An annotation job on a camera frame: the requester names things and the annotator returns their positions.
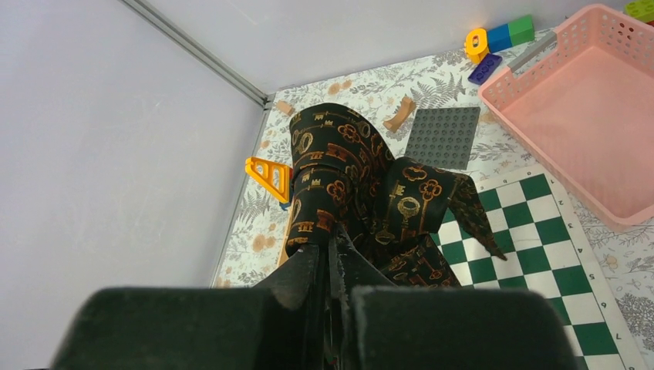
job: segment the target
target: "gray lego baseplate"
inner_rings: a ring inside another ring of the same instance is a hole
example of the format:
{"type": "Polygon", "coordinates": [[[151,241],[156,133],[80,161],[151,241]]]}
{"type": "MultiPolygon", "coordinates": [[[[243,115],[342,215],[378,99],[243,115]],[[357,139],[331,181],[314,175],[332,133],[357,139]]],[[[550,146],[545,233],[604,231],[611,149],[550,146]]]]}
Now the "gray lego baseplate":
{"type": "Polygon", "coordinates": [[[404,155],[433,167],[465,170],[478,120],[478,106],[418,109],[404,155]]]}

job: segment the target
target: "white wall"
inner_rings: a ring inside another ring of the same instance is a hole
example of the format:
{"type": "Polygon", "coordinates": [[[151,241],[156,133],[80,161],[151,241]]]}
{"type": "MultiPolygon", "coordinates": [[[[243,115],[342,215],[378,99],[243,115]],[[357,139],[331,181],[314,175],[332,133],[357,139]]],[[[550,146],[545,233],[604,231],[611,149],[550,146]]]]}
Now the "white wall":
{"type": "Polygon", "coordinates": [[[0,369],[115,285],[208,286],[262,110],[116,0],[0,2],[0,369]]]}
{"type": "Polygon", "coordinates": [[[583,5],[628,0],[149,0],[259,89],[273,93],[463,46],[525,14],[537,29],[583,5]]]}

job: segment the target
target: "key print fabric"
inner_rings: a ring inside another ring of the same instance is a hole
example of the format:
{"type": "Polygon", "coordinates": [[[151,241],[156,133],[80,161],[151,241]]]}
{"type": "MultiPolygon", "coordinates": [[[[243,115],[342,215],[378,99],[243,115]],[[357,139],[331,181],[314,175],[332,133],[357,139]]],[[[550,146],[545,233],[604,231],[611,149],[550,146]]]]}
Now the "key print fabric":
{"type": "Polygon", "coordinates": [[[430,237],[447,209],[491,255],[498,248],[472,179],[394,158],[356,111],[324,103],[290,122],[293,207],[286,253],[304,243],[327,246],[341,223],[356,249],[398,285],[460,286],[430,237]]]}

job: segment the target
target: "pink plastic basket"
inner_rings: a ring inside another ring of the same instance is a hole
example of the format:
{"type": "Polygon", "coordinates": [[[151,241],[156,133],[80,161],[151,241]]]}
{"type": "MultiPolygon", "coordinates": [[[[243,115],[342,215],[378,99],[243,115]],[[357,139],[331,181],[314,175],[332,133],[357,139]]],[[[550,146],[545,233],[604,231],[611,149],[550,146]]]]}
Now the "pink plastic basket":
{"type": "Polygon", "coordinates": [[[622,231],[654,217],[654,27],[587,6],[479,96],[607,226],[622,231]],[[514,74],[554,41],[549,55],[514,74]]]}

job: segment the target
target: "floor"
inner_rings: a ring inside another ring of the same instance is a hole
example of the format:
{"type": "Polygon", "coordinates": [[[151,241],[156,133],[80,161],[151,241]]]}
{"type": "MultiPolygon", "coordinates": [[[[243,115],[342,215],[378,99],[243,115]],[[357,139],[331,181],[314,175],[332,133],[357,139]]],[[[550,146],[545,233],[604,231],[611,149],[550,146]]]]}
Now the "floor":
{"type": "MultiPolygon", "coordinates": [[[[526,47],[499,53],[503,64],[526,47]]],[[[350,106],[385,135],[396,156],[406,149],[413,116],[396,133],[384,129],[382,122],[394,115],[404,96],[411,97],[418,108],[480,106],[470,162],[461,172],[479,181],[536,163],[477,98],[478,86],[467,81],[473,67],[463,50],[443,52],[282,90],[275,101],[284,100],[297,110],[323,102],[350,106]]],[[[288,120],[278,110],[271,111],[256,156],[290,164],[288,120]]],[[[616,233],[572,196],[571,201],[629,329],[649,368],[654,368],[654,220],[616,233]]],[[[249,286],[272,272],[287,219],[278,202],[249,180],[215,285],[249,286]]]]}

